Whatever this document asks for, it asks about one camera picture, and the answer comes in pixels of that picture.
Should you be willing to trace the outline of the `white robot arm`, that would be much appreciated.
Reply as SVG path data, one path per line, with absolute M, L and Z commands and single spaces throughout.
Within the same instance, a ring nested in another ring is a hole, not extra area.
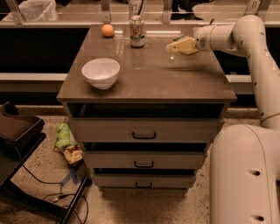
M 166 46 L 169 52 L 222 51 L 244 57 L 260 124 L 228 126 L 210 158 L 210 224 L 280 224 L 280 70 L 255 15 L 235 24 L 206 25 Z

